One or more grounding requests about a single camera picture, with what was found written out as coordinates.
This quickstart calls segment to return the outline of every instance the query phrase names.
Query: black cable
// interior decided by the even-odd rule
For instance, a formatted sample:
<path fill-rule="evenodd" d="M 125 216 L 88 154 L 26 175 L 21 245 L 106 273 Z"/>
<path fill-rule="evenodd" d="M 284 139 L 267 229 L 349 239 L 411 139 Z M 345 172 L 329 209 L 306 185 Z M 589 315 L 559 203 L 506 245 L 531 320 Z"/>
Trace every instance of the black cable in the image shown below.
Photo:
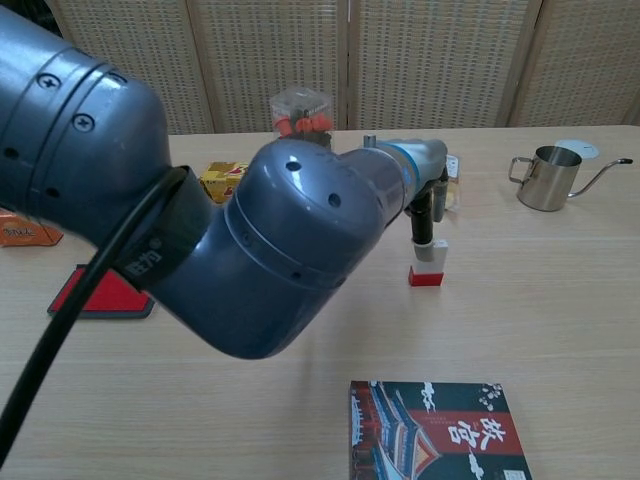
<path fill-rule="evenodd" d="M 187 174 L 183 168 L 172 168 L 155 183 L 138 205 L 133 207 L 87 265 L 84 274 L 69 297 L 53 316 L 49 326 L 31 354 L 7 405 L 0 417 L 0 470 L 22 427 L 42 382 L 71 327 L 140 222 L 162 199 L 169 196 Z"/>

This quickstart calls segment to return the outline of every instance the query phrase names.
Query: red book cover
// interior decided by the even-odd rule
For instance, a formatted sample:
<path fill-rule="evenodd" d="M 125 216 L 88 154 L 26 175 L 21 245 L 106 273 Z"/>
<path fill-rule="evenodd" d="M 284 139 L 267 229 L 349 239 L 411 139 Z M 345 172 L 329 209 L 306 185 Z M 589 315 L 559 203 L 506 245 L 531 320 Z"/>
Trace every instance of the red book cover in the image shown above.
<path fill-rule="evenodd" d="M 533 480 L 500 384 L 351 382 L 352 480 Z"/>

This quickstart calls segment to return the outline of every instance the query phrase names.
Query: clear plastic box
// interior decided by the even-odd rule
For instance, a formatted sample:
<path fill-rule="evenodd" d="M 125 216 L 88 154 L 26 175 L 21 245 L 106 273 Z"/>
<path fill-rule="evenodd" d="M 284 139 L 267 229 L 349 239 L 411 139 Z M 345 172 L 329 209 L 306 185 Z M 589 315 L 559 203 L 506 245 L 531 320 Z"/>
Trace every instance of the clear plastic box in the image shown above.
<path fill-rule="evenodd" d="M 271 99 L 277 138 L 314 142 L 332 149 L 333 102 L 330 95 L 305 87 L 290 87 Z"/>

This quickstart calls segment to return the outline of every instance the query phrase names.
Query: woven screen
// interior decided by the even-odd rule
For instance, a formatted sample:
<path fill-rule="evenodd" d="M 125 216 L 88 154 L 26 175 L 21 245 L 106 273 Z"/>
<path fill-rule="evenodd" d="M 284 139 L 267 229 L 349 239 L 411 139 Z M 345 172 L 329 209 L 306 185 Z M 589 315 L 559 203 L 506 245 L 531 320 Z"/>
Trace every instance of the woven screen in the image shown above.
<path fill-rule="evenodd" d="M 639 0 L 554 0 L 515 126 L 622 123 L 640 86 Z"/>
<path fill-rule="evenodd" d="M 353 1 L 349 128 L 495 126 L 528 0 Z"/>
<path fill-rule="evenodd" d="M 216 128 L 272 130 L 269 99 L 293 85 L 332 95 L 337 120 L 346 7 L 346 0 L 190 1 Z"/>
<path fill-rule="evenodd" d="M 213 132 L 184 0 L 49 4 L 68 40 L 151 85 L 164 103 L 170 133 Z"/>

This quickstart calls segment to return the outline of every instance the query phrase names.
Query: blue ring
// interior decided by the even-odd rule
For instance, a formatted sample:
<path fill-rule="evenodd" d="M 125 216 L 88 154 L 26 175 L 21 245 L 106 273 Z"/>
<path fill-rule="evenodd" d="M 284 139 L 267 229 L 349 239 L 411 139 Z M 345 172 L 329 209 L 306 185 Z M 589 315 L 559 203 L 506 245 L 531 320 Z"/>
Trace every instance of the blue ring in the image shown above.
<path fill-rule="evenodd" d="M 420 184 L 420 172 L 418 171 L 418 166 L 416 165 L 416 162 L 414 162 L 413 158 L 411 158 L 411 155 L 409 155 L 409 153 L 404 148 L 398 147 L 397 145 L 394 145 L 393 143 L 378 142 L 378 145 L 384 145 L 385 147 L 391 147 L 394 150 L 397 150 L 398 152 L 400 152 L 402 155 L 404 155 L 406 157 L 407 160 L 409 160 L 409 163 L 413 167 L 413 173 L 416 174 L 416 193 L 418 193 L 422 189 L 422 185 Z"/>

